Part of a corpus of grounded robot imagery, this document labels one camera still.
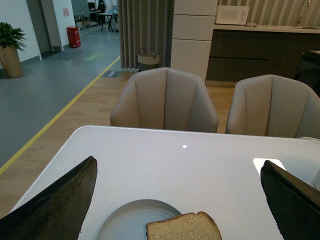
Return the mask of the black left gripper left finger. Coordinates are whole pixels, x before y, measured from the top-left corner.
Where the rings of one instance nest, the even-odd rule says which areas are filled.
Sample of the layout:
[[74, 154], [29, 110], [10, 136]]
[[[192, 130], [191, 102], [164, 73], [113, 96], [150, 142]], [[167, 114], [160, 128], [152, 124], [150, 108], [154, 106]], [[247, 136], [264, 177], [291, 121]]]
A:
[[89, 156], [0, 220], [2, 240], [76, 240], [92, 201], [98, 174]]

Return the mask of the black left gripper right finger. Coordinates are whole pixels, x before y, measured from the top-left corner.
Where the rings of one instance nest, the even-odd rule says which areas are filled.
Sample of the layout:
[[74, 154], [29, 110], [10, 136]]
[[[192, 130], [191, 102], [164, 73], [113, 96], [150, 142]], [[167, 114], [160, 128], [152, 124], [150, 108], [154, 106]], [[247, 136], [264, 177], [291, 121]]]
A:
[[320, 238], [320, 192], [266, 160], [260, 181], [267, 204], [285, 240]]

